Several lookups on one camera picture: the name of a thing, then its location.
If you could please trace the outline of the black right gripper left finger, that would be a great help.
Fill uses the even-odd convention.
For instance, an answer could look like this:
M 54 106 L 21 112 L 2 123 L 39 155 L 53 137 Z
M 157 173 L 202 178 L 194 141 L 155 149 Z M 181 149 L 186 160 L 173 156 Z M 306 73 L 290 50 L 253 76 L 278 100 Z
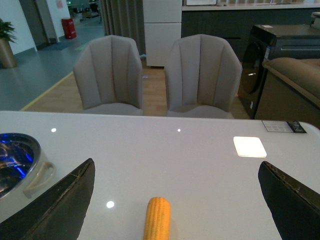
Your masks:
M 95 182 L 95 163 L 81 163 L 42 195 L 0 224 L 2 240 L 76 240 Z

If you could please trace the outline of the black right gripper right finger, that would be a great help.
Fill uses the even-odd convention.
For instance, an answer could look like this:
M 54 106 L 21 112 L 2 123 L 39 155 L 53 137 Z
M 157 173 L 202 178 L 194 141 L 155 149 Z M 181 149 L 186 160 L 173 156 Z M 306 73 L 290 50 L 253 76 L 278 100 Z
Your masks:
M 320 194 L 267 161 L 258 169 L 263 198 L 283 240 L 320 238 Z

